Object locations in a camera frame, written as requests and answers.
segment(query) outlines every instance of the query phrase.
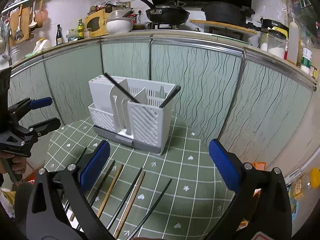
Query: yellow lid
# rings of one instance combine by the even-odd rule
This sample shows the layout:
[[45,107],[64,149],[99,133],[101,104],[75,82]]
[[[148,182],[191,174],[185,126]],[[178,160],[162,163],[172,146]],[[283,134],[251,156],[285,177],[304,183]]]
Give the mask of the yellow lid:
[[317,168],[312,168],[310,171],[310,184],[313,189],[320,185],[320,171]]

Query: cooking pot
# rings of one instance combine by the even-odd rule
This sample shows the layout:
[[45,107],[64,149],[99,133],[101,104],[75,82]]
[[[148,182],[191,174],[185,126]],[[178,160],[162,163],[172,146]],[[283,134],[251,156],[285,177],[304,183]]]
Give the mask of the cooking pot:
[[205,18],[207,21],[222,22],[237,26],[244,26],[247,17],[255,14],[255,11],[249,7],[236,6],[226,2],[210,2],[203,6]]
[[180,25],[189,18],[189,12],[177,5],[154,5],[148,0],[140,0],[150,7],[146,10],[148,19],[153,23]]

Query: silver bolt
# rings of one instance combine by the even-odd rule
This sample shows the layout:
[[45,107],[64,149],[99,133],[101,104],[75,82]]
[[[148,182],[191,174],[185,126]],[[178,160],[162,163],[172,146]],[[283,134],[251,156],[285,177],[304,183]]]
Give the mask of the silver bolt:
[[276,174],[280,174],[281,173],[281,170],[278,167],[275,167],[273,170],[275,171]]
[[246,170],[251,170],[251,169],[252,169],[251,163],[245,163],[245,164],[243,164],[243,166],[244,166],[244,168],[245,168]]
[[38,171],[38,172],[39,172],[39,174],[40,174],[40,175],[44,174],[44,173],[45,173],[45,168],[41,168],[41,169],[39,169],[39,171]]
[[69,171],[73,171],[76,168],[76,165],[74,163],[71,163],[71,164],[68,165],[67,168],[68,168]]

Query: pan handle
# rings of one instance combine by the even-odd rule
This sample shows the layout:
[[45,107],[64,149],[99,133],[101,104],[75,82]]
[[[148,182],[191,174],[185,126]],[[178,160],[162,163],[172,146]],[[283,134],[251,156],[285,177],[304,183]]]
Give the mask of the pan handle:
[[156,10],[156,7],[149,2],[148,0],[140,0],[141,2],[144,2],[146,5],[148,5],[151,9]]

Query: green checkered tablecloth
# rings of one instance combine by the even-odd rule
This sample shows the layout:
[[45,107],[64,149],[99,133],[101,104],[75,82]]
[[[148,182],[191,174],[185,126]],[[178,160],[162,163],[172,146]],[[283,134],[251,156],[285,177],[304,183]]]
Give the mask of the green checkered tablecloth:
[[[92,152],[103,139],[93,130],[91,118],[73,122],[57,130],[49,144],[45,167],[49,171],[64,169],[74,163],[85,147]],[[128,231],[140,223],[148,209],[156,201],[165,185],[172,182],[136,236],[164,238],[168,240],[200,240],[214,227],[229,205],[233,192],[229,191],[208,154],[186,123],[173,114],[169,139],[161,157],[115,143],[109,140],[111,152],[95,187],[100,183],[112,160],[124,168],[112,190],[101,221],[107,225],[116,208],[129,189],[138,170],[144,167],[145,178],[134,201],[119,239],[125,240]],[[97,213],[116,171],[113,170],[104,183],[93,205]],[[124,208],[113,224],[113,234]]]

